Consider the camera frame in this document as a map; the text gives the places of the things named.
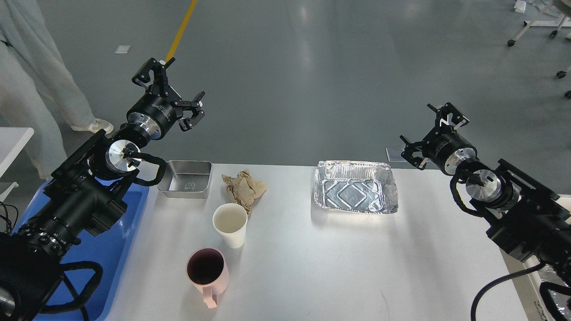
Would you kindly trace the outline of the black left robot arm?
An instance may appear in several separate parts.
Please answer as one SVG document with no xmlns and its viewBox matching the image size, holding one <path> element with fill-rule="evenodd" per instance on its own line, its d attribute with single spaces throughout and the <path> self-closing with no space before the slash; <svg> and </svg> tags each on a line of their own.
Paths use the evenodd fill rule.
<svg viewBox="0 0 571 321">
<path fill-rule="evenodd" d="M 147 60 L 132 77 L 145 93 L 112 137 L 96 132 L 52 172 L 49 201 L 17 231 L 1 234 L 1 319 L 31 321 L 39 313 L 84 309 L 103 277 L 93 261 L 63 263 L 83 231 L 98 236 L 127 213 L 123 197 L 132 184 L 158 185 L 166 162 L 141 150 L 174 124 L 184 132 L 204 117 L 202 99 L 183 100 L 169 85 L 175 58 Z"/>
</svg>

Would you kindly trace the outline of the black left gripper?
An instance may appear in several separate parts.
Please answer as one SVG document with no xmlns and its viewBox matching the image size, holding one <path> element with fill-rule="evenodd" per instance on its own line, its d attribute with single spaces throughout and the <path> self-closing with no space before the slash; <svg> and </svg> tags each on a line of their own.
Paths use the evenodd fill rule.
<svg viewBox="0 0 571 321">
<path fill-rule="evenodd" d="M 175 58 L 167 62 L 150 58 L 132 77 L 132 82 L 144 87 L 145 93 L 127 112 L 127 124 L 142 128 L 149 140 L 161 140 L 175 122 L 182 132 L 189 131 L 205 116 L 202 110 L 205 91 L 198 93 L 193 100 L 182 100 L 169 85 L 166 69 L 174 61 Z M 192 115 L 185 117 L 185 111 Z"/>
</svg>

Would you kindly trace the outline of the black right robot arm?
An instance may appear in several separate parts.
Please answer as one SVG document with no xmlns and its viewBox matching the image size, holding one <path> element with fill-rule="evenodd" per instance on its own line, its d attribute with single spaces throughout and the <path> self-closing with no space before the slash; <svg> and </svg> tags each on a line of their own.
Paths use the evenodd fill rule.
<svg viewBox="0 0 571 321">
<path fill-rule="evenodd" d="M 564 321 L 566 317 L 551 295 L 570 295 L 570 211 L 558 203 L 558 194 L 506 160 L 500 159 L 495 169 L 483 164 L 477 148 L 458 133 L 469 119 L 453 104 L 428 107 L 436 115 L 434 128 L 417 142 L 400 136 L 405 143 L 402 158 L 419 170 L 432 162 L 450 176 L 456 205 L 485 219 L 490 225 L 487 237 L 503 252 L 520 262 L 531 256 L 538 259 L 535 266 L 486 284 L 473 299 L 470 319 L 476 319 L 479 302 L 491 288 L 549 265 L 563 285 L 542 282 L 538 292 L 551 317 Z"/>
</svg>

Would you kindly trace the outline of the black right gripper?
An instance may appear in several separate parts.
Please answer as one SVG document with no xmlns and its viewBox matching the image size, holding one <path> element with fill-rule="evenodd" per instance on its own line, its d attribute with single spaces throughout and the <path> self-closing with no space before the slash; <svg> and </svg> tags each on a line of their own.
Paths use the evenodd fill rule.
<svg viewBox="0 0 571 321">
<path fill-rule="evenodd" d="M 432 161 L 445 175 L 454 175 L 462 162 L 477 160 L 475 146 L 457 132 L 470 120 L 450 102 L 427 106 L 436 114 L 434 131 L 417 142 L 400 136 L 405 144 L 401 157 L 419 170 L 425 170 L 426 164 Z"/>
</svg>

